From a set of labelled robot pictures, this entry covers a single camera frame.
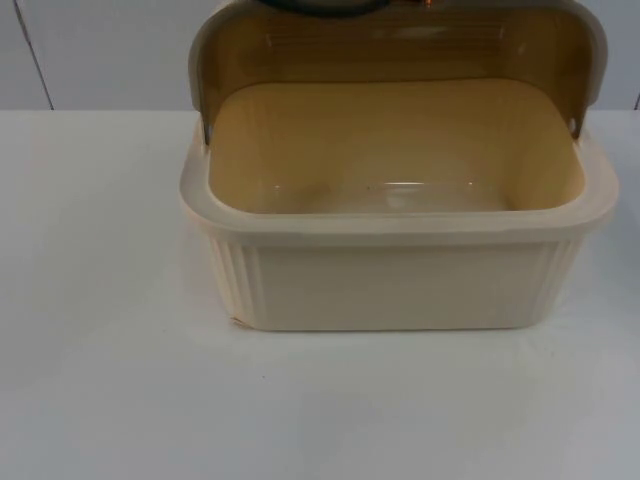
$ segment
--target bread box lid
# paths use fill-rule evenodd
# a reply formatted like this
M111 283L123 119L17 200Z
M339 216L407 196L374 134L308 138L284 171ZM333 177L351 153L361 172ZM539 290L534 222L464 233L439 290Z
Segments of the bread box lid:
M320 2L237 1L196 35L189 76L207 144L225 99L260 83L512 79L544 91L574 138L602 83L604 31L573 0L376 0L337 17L293 13L300 1Z

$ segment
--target white tabletop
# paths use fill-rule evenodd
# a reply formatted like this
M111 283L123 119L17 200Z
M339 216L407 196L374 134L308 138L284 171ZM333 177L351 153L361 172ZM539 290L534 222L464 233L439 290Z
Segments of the white tabletop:
M231 324L177 185L193 113L0 114L0 478L640 478L640 114L552 318L516 331Z

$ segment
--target plastic container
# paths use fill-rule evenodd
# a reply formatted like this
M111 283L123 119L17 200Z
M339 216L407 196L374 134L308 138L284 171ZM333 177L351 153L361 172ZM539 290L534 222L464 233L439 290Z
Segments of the plastic container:
M548 313L618 196L582 129L602 31L570 1L444 3L348 20L241 3L201 30L180 189L238 322L509 328Z

